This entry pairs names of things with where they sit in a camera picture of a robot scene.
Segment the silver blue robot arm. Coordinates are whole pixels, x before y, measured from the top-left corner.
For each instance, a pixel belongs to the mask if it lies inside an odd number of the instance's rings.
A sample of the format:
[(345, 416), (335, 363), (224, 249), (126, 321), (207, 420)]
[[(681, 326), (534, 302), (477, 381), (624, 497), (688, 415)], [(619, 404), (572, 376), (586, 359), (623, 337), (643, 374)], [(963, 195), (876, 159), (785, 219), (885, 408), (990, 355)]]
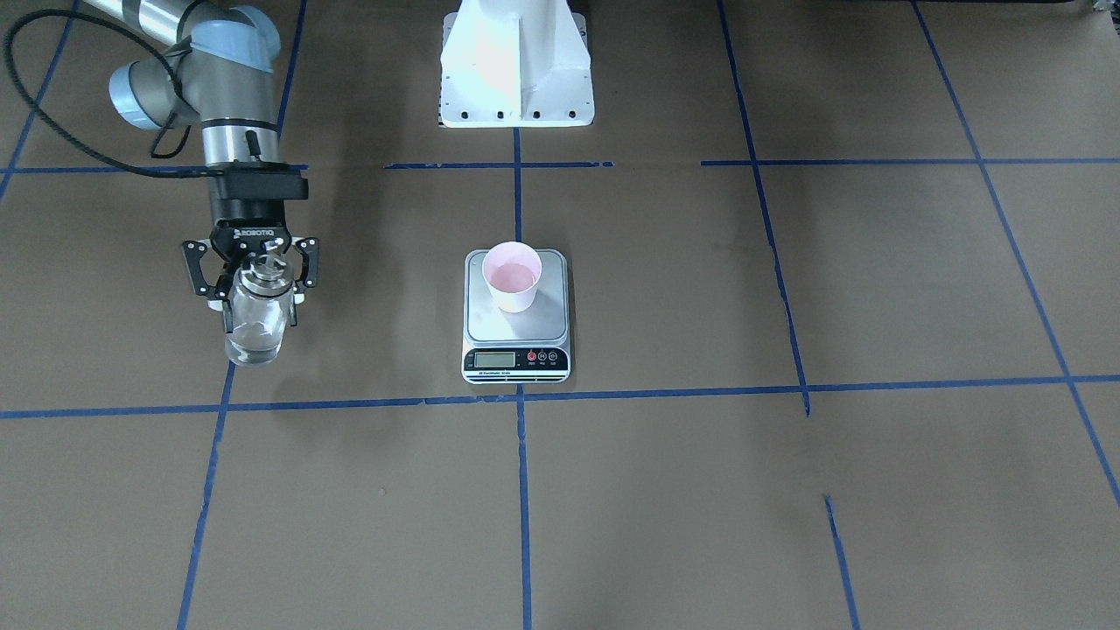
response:
[(109, 99), (144, 130), (192, 127), (200, 135), (212, 228), (183, 242), (192, 291), (220, 311), (228, 334), (249, 324), (295, 326), (315, 282), (319, 245), (296, 239), (284, 203), (307, 200), (304, 175), (281, 158), (273, 63), (276, 25), (248, 4), (96, 1), (94, 7), (164, 50), (109, 78)]

